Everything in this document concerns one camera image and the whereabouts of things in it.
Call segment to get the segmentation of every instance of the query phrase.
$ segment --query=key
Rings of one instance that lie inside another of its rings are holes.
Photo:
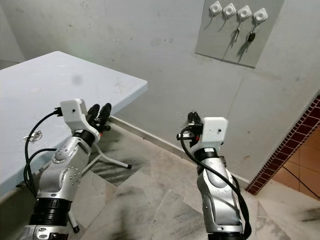
[[[235,31],[235,36],[234,36],[234,42],[235,42],[235,43],[237,42],[237,39],[238,39],[240,30],[241,30],[241,29],[240,29],[240,26],[238,26],[238,28],[237,28],[236,31]]]
[[[248,37],[248,47],[246,48],[246,51],[245,52],[248,52],[248,48],[250,46],[250,44],[255,40],[256,38],[256,33],[255,32],[250,32],[249,33],[249,37]]]

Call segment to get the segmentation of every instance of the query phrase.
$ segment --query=white table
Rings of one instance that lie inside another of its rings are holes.
[[[147,89],[145,80],[59,51],[0,70],[0,197],[23,181],[23,137],[61,101],[83,99],[87,109],[111,103],[113,115]],[[71,134],[63,117],[56,116],[38,130],[43,136],[29,143],[29,156],[58,146]],[[43,167],[51,156],[35,158],[32,171]]]

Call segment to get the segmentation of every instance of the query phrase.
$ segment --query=key holder board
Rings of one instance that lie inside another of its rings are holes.
[[[223,11],[213,16],[210,6],[216,1],[204,2],[195,53],[255,68],[285,0],[219,0],[222,9],[232,3],[237,12],[248,5],[252,15],[242,22],[237,13],[229,18]],[[255,27],[254,13],[262,8],[265,8],[268,17]],[[239,26],[240,32],[235,42]],[[255,33],[255,38],[249,42],[251,31]]]

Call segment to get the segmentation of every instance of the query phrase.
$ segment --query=black cable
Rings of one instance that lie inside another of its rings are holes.
[[[30,190],[30,192],[34,195],[34,197],[37,196],[37,191],[35,188],[32,188],[31,185],[30,185],[30,182],[31,182],[31,179],[33,178],[31,176],[31,178],[27,178],[27,171],[28,169],[30,168],[30,163],[32,161],[32,159],[39,153],[42,153],[42,152],[47,152],[47,151],[56,151],[57,149],[56,148],[44,148],[44,149],[40,149],[38,151],[36,151],[34,154],[32,154],[32,156],[28,159],[28,162],[26,163],[26,165],[24,166],[24,169],[23,169],[23,180],[24,180],[24,183],[25,185],[27,186],[27,188]]]
[[[39,127],[39,125],[44,121],[46,120],[47,118],[53,116],[57,114],[56,111],[53,111],[52,113],[46,115],[44,118],[42,118],[33,128],[32,130],[30,131],[29,133],[29,136],[28,138],[26,139],[26,142],[25,142],[25,145],[24,145],[24,156],[25,156],[25,163],[28,163],[28,160],[29,160],[29,153],[28,153],[28,145],[29,145],[29,141],[32,137],[32,134],[36,131],[36,129]],[[30,185],[33,189],[35,189],[35,183],[34,183],[34,180],[32,178],[32,172],[31,172],[31,168],[30,166],[27,168],[27,173],[28,173],[28,176],[29,176],[29,179],[30,179]]]
[[[292,176],[294,176],[300,183],[302,183],[303,186],[305,186],[310,192],[312,192],[318,199],[320,199],[320,196],[318,196],[314,191],[312,191],[303,181],[301,181],[296,175],[294,175],[289,169],[287,169],[285,166],[282,166],[285,170],[287,170]]]
[[[196,158],[194,158],[194,156],[191,155],[191,153],[188,151],[188,149],[186,148],[184,139],[183,139],[183,135],[185,131],[191,131],[192,128],[190,126],[185,127],[184,129],[182,129],[182,131],[180,132],[180,143],[182,145],[183,150],[185,151],[185,153],[187,154],[187,156],[194,161],[197,165],[203,167],[204,169],[210,171],[211,173],[217,175],[220,179],[222,179],[237,195],[238,200],[239,200],[239,205],[240,205],[240,209],[243,215],[243,218],[245,220],[245,225],[244,225],[244,231],[243,231],[243,237],[244,239],[247,239],[252,232],[251,229],[251,225],[249,222],[249,211],[248,211],[248,207],[247,204],[244,200],[244,198],[241,195],[241,192],[237,189],[236,186],[234,186],[226,177],[224,177],[223,175],[221,175],[219,172],[217,172],[216,170],[214,170],[213,168],[207,166],[206,164],[198,161]]]

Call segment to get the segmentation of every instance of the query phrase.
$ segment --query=stone floor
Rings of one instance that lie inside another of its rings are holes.
[[[83,176],[71,207],[80,232],[70,231],[69,239],[207,239],[194,164],[116,125],[99,146],[132,169],[97,162]],[[250,212],[250,240],[319,239],[319,201],[275,181],[257,196],[244,190],[242,195]],[[19,237],[33,203],[22,188],[0,205],[1,240]]]

